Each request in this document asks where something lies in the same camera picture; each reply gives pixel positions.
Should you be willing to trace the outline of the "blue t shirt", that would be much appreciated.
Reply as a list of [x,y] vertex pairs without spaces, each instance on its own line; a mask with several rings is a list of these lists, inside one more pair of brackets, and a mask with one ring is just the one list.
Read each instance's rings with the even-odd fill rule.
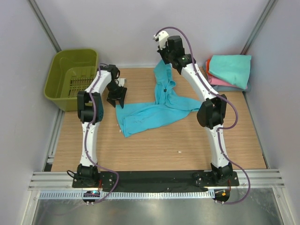
[[197,112],[201,106],[198,100],[176,94],[170,64],[160,61],[154,68],[154,75],[154,102],[116,106],[117,121],[125,137],[177,122]]

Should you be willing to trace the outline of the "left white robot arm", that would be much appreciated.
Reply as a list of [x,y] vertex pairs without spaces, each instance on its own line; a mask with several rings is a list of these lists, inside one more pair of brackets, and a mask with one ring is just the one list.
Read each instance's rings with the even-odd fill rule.
[[104,116],[102,94],[108,89],[107,102],[124,107],[127,88],[115,65],[101,63],[89,87],[77,94],[77,114],[82,125],[82,155],[72,187],[94,187],[100,182],[97,159],[97,136]]

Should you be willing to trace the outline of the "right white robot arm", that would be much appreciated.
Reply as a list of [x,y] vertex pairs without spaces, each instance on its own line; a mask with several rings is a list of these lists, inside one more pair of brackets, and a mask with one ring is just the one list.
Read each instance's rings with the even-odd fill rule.
[[158,42],[157,52],[165,64],[171,64],[192,86],[201,101],[197,113],[198,123],[206,130],[211,149],[211,179],[215,184],[222,184],[233,175],[232,164],[224,156],[226,149],[224,136],[220,130],[223,127],[226,98],[218,97],[216,92],[205,80],[191,54],[186,54],[180,36],[169,36],[165,31],[154,36]]

